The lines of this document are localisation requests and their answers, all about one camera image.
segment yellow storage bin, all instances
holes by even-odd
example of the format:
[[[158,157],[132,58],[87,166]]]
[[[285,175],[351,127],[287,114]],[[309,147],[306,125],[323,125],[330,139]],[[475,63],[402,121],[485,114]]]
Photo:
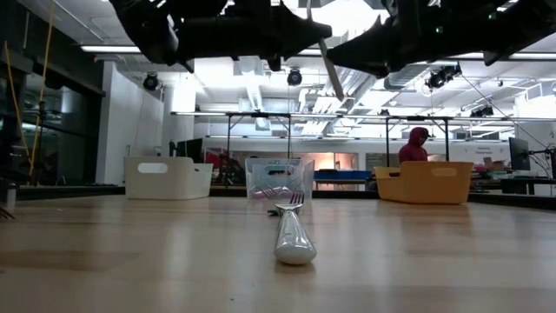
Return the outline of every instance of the yellow storage bin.
[[[417,204],[465,203],[472,171],[473,163],[468,162],[404,162],[401,169],[374,168],[381,199]]]

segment red hoodie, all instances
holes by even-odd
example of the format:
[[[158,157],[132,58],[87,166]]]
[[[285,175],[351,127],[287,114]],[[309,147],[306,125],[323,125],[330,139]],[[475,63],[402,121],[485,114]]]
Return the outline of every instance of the red hoodie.
[[[428,137],[428,130],[422,127],[415,127],[409,133],[409,141],[398,152],[400,164],[406,161],[427,161],[427,151],[420,145],[420,139]]]

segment hood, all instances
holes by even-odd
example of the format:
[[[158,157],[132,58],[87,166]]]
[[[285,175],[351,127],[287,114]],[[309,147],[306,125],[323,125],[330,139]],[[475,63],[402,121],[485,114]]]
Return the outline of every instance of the hood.
[[[423,127],[415,127],[409,133],[409,144],[421,146],[420,139],[422,137],[428,137],[428,130]]]

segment white storage bin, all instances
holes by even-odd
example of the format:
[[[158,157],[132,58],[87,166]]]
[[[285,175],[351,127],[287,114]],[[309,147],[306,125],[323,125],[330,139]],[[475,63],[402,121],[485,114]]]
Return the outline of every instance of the white storage bin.
[[[314,160],[249,158],[245,169],[249,200],[289,203],[302,193],[305,203],[311,201]]]
[[[189,200],[209,196],[213,164],[195,164],[190,157],[125,158],[128,199]]]

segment computer monitor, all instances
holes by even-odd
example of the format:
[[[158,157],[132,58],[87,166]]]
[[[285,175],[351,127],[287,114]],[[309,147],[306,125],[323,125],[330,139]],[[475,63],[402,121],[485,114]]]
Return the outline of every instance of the computer monitor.
[[[190,157],[193,163],[202,163],[202,138],[177,143],[177,157]]]
[[[529,143],[523,139],[510,138],[512,170],[531,170]]]

